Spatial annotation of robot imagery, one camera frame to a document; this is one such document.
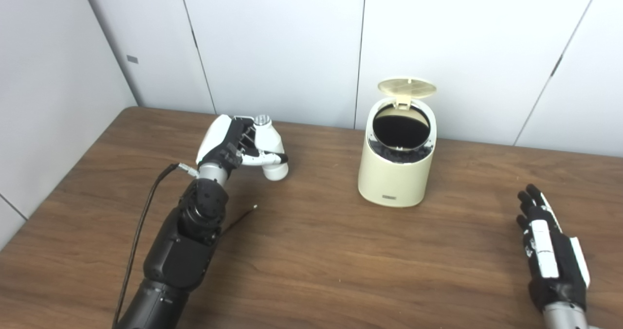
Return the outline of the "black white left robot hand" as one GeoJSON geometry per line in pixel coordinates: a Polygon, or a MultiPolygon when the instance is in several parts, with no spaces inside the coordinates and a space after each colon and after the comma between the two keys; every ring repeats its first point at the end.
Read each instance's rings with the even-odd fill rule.
{"type": "Polygon", "coordinates": [[[220,115],[208,128],[196,163],[216,163],[227,170],[241,165],[272,170],[287,167],[289,157],[269,116],[220,115]]]}

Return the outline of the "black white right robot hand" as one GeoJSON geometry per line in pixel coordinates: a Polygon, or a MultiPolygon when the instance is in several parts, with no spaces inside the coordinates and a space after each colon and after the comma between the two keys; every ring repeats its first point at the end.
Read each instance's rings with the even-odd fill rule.
{"type": "Polygon", "coordinates": [[[586,311],[590,274],[578,238],[563,233],[553,208],[536,185],[528,184],[517,198],[521,214],[516,222],[528,257],[532,303],[539,311],[556,302],[586,311]]]}

